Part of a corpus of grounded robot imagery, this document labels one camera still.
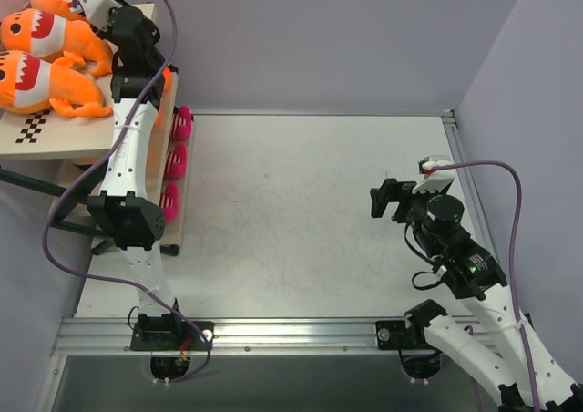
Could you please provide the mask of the white pink glasses plush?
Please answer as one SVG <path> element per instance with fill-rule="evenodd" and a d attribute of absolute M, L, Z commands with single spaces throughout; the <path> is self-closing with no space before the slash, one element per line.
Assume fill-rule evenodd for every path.
<path fill-rule="evenodd" d="M 176 182 L 170 182 L 165 190 L 161 193 L 159 206 L 164 212 L 166 223 L 173 222 L 180 209 L 179 204 L 179 186 Z"/>
<path fill-rule="evenodd" d="M 178 180 L 186 174 L 187 167 L 188 150 L 182 142 L 178 142 L 168 153 L 164 175 L 167 179 Z"/>

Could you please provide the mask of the aluminium table side rail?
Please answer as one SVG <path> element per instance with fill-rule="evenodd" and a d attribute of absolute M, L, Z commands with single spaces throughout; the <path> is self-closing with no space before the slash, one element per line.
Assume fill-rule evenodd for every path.
<path fill-rule="evenodd" d="M 441 120 L 451 150 L 453 162 L 465 162 L 465 152 L 461 136 L 458 132 L 455 112 L 453 110 L 445 111 L 441 116 Z M 479 198 L 471 168 L 460 169 L 458 171 L 458 179 L 465 197 L 466 213 L 469 215 L 469 219 L 474 228 L 475 239 L 492 254 L 498 263 L 500 263 L 497 258 L 496 248 L 491 239 L 486 216 L 484 214 L 484 209 Z"/>

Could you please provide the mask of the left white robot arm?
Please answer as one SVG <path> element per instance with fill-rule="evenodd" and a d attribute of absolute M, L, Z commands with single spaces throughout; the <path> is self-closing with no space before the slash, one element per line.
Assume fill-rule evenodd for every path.
<path fill-rule="evenodd" d="M 138 285 L 135 332 L 173 349 L 183 341 L 184 326 L 175 314 L 178 303 L 161 259 L 165 215 L 148 198 L 146 187 L 150 136 L 159 115 L 167 64 L 156 47 L 156 25 L 123 0 L 113 0 L 107 8 L 99 34 L 117 48 L 110 82 L 113 152 L 99 193 L 89 198 L 87 208 L 124 256 Z"/>

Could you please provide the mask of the black haired doll plush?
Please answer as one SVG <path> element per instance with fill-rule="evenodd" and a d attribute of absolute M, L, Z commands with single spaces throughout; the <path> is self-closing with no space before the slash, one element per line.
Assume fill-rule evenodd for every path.
<path fill-rule="evenodd" d="M 160 108 L 157 112 L 157 116 L 156 116 L 155 121 L 154 121 L 155 127 L 160 123 L 160 121 L 162 119 L 162 115 L 163 115 L 163 110 Z"/>
<path fill-rule="evenodd" d="M 92 158 L 75 158 L 71 159 L 71 163 L 77 166 L 91 166 L 100 160 L 100 157 Z"/>
<path fill-rule="evenodd" d="M 163 91 L 166 92 L 172 81 L 172 70 L 170 67 L 166 67 L 163 71 L 162 77 L 164 79 Z"/>

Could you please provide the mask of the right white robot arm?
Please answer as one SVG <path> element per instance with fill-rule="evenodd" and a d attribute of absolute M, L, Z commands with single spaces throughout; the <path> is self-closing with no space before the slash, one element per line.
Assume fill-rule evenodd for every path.
<path fill-rule="evenodd" d="M 490 351 L 432 299 L 406 312 L 406 341 L 446 354 L 501 411 L 581 410 L 581 385 L 551 356 L 529 321 L 514 313 L 505 274 L 462 226 L 463 203 L 446 190 L 420 193 L 415 186 L 384 180 L 370 190 L 371 215 L 380 218 L 388 204 L 396 204 L 392 220 L 413 234 L 439 283 L 475 317 L 496 349 Z"/>

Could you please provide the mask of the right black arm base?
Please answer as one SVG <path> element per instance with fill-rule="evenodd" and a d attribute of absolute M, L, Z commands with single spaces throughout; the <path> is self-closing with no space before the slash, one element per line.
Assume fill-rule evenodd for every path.
<path fill-rule="evenodd" d="M 429 345 L 424 328 L 447 311 L 428 299 L 416 305 L 400 319 L 384 319 L 374 324 L 377 348 L 395 351 L 400 367 L 411 384 L 427 386 L 444 369 L 443 353 Z"/>

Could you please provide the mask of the aluminium mounting rail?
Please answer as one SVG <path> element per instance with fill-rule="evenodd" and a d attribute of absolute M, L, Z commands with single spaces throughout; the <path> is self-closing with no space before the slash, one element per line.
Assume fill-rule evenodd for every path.
<path fill-rule="evenodd" d="M 375 320 L 368 318 L 215 318 L 211 354 L 376 355 Z M 174 356 L 173 351 L 134 351 L 121 318 L 63 321 L 52 356 Z"/>

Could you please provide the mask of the white pink plush on shelf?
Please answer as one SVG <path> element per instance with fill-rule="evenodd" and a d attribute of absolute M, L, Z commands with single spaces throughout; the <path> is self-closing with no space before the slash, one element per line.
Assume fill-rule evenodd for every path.
<path fill-rule="evenodd" d="M 183 141 L 190 137 L 193 128 L 193 117 L 188 106 L 182 105 L 174 110 L 170 138 Z"/>

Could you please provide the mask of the cream tiered shelf black frame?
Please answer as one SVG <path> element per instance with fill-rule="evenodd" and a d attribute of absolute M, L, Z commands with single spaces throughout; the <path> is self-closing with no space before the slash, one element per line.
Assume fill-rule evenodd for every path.
<path fill-rule="evenodd" d="M 170 139 L 170 129 L 179 83 L 177 69 L 171 67 L 172 81 L 169 89 L 163 92 L 160 107 L 163 115 L 160 123 L 153 127 L 146 166 L 146 190 L 148 198 L 158 200 L 166 188 L 164 169 L 168 152 L 178 143 Z M 71 159 L 101 157 L 112 143 L 113 117 L 99 119 L 63 118 L 53 112 L 41 112 L 38 115 L 21 116 L 6 112 L 1 117 L 1 160 L 66 160 L 61 167 L 57 183 L 68 187 L 80 170 L 74 167 Z M 184 212 L 186 209 L 186 192 L 188 190 L 188 173 L 175 181 L 179 186 L 181 199 L 180 213 L 167 224 L 160 244 L 162 252 L 176 256 L 183 240 Z M 105 234 L 89 229 L 95 234 L 93 253 L 105 252 L 109 244 Z"/>

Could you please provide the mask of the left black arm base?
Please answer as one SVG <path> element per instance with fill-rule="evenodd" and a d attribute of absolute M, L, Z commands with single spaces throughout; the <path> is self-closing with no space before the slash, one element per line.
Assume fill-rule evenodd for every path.
<path fill-rule="evenodd" d="M 214 327 L 211 321 L 188 323 L 174 314 L 140 314 L 132 326 L 129 349 L 150 353 L 149 373 L 169 386 L 191 379 L 209 365 Z"/>

